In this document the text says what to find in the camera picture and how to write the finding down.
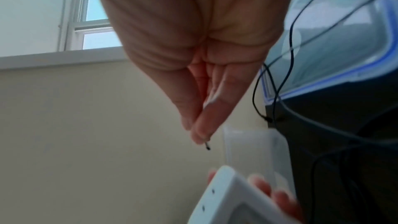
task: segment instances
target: window pane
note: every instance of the window pane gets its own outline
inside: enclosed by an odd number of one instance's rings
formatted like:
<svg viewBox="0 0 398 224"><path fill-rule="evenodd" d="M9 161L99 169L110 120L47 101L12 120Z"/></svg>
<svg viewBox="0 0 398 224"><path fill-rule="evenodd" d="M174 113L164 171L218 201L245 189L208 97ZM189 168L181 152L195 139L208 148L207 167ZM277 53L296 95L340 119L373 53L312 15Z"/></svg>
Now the window pane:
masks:
<svg viewBox="0 0 398 224"><path fill-rule="evenodd" d="M88 0L86 21L107 19L100 0Z"/></svg>
<svg viewBox="0 0 398 224"><path fill-rule="evenodd" d="M84 35L83 49L95 49L114 46L121 46L121 42L116 35L116 32L101 32Z"/></svg>

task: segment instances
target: small translucent plastic container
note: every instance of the small translucent plastic container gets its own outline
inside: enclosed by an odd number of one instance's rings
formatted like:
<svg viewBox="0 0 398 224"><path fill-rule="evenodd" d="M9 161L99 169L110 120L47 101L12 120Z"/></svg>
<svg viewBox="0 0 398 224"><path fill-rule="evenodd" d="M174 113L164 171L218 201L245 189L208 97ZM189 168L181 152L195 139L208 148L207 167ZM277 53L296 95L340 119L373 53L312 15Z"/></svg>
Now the small translucent plastic container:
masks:
<svg viewBox="0 0 398 224"><path fill-rule="evenodd" d="M289 51L289 29L310 0L292 0L285 31L269 51L270 63ZM294 26L293 46L326 30L366 0L315 0ZM315 41L294 50L294 68L281 90L282 99L345 82L384 75L398 68L398 0L376 0ZM270 68L277 87L290 66L290 53ZM265 103L275 93L269 76L262 80Z"/></svg>

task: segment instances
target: finger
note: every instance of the finger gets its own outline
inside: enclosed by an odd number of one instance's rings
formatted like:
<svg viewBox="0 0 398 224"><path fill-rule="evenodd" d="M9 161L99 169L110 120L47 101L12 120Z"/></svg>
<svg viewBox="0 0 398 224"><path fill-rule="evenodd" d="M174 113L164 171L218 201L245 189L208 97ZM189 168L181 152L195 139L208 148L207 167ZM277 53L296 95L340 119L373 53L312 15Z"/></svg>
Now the finger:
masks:
<svg viewBox="0 0 398 224"><path fill-rule="evenodd" d="M166 93L181 115L186 130L190 130L202 111L202 98L192 73L187 69L161 71L139 66Z"/></svg>
<svg viewBox="0 0 398 224"><path fill-rule="evenodd" d="M225 67L217 92L207 102L191 129L191 137L195 142L210 140L247 91L261 64L262 61L229 64Z"/></svg>
<svg viewBox="0 0 398 224"><path fill-rule="evenodd" d="M268 197L271 196L271 191L272 191L271 186L269 185L268 182L264 180L263 176L258 174L252 174L249 176L248 182L253 186L257 187L258 189L260 189L260 191L265 193Z"/></svg>
<svg viewBox="0 0 398 224"><path fill-rule="evenodd" d="M283 212L304 223L303 211L300 204L295 199L289 197L285 191L277 190L272 192L271 198Z"/></svg>
<svg viewBox="0 0 398 224"><path fill-rule="evenodd" d="M216 173L217 173L217 169L215 169L215 168L210 169L209 175L207 176L207 184L210 184L210 182L213 180Z"/></svg>

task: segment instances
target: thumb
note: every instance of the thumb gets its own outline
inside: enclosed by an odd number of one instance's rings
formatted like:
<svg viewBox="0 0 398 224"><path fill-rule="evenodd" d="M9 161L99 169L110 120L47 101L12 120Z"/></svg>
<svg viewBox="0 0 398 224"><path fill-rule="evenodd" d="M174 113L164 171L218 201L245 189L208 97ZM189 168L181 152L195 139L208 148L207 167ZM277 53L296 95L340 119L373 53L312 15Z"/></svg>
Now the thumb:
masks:
<svg viewBox="0 0 398 224"><path fill-rule="evenodd" d="M202 112L203 103L199 87L188 68L164 71L139 66L165 92L181 115L182 125L190 130Z"/></svg>

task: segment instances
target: palm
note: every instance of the palm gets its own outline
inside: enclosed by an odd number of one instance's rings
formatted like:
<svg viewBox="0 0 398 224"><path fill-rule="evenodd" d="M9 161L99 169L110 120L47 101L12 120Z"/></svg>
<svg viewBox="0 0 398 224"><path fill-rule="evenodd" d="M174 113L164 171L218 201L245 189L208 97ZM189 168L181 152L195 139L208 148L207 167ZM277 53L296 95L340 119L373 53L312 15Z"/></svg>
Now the palm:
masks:
<svg viewBox="0 0 398 224"><path fill-rule="evenodd" d="M174 102L197 143L248 89L289 1L102 0L126 53Z"/></svg>

